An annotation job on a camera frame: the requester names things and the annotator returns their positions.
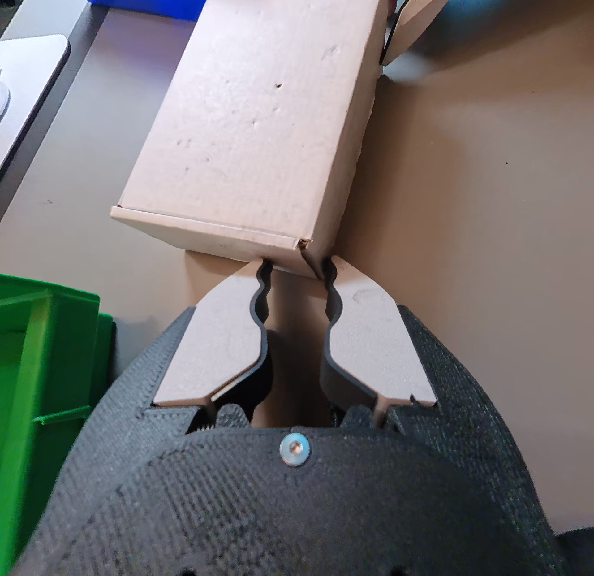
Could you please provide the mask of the dented white cardboard box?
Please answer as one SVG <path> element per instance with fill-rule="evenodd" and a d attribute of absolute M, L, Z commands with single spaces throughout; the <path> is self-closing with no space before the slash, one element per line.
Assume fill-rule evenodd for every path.
<path fill-rule="evenodd" d="M 323 275 L 374 104 L 388 0 L 206 0 L 112 219 Z"/>

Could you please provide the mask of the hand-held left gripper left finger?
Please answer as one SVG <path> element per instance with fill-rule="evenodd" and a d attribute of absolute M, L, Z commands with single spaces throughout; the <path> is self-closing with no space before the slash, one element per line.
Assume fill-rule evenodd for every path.
<path fill-rule="evenodd" d="M 264 326 L 273 265 L 257 259 L 209 291 L 195 306 L 153 398 L 156 407 L 218 407 L 247 394 L 257 406 L 267 396 L 269 347 Z M 264 393 L 259 386 L 266 386 Z"/>

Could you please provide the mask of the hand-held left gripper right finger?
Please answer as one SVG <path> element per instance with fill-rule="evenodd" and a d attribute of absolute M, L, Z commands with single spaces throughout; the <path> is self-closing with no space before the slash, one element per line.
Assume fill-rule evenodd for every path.
<path fill-rule="evenodd" d="M 333 407 L 346 413 L 361 405 L 382 423 L 389 407 L 431 408 L 429 382 L 394 298 L 338 256 L 323 262 L 329 320 L 320 384 Z"/>

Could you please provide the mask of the green plastic bin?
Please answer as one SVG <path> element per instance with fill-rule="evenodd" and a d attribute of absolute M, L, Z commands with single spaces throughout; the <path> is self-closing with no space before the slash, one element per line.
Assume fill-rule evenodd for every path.
<path fill-rule="evenodd" d="M 113 331 L 97 294 L 1 275 L 1 575 L 108 388 Z"/>

